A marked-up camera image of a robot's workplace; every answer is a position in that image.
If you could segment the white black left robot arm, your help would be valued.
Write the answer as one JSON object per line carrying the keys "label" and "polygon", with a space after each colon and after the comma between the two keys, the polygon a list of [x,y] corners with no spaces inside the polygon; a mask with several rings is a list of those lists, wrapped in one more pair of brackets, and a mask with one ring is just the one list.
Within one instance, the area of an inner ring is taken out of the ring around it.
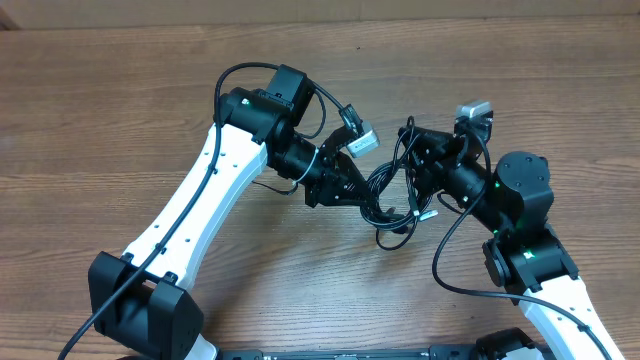
{"label": "white black left robot arm", "polygon": [[150,359],[216,359],[191,291],[218,230],[264,169],[305,189],[309,206],[363,206],[373,196],[355,159],[378,146],[355,109],[321,145],[298,132],[312,99],[329,93],[280,65],[263,89],[214,94],[214,118],[193,167],[154,222],[123,254],[99,254],[88,271],[89,326]]}

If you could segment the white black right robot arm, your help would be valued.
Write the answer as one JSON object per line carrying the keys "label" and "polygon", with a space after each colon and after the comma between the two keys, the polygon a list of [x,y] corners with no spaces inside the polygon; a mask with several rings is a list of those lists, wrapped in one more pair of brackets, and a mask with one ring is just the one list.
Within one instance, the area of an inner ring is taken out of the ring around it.
{"label": "white black right robot arm", "polygon": [[[451,196],[459,217],[436,248],[431,271],[442,288],[478,298],[505,299],[518,307],[543,338],[510,328],[473,345],[453,345],[453,359],[620,359],[623,354],[590,300],[569,252],[548,222],[554,201],[545,158],[511,152],[498,162],[488,151],[490,133],[469,125],[454,133],[405,126],[398,140],[422,192]],[[474,217],[491,236],[482,245],[495,290],[446,282],[439,262],[454,232]]]}

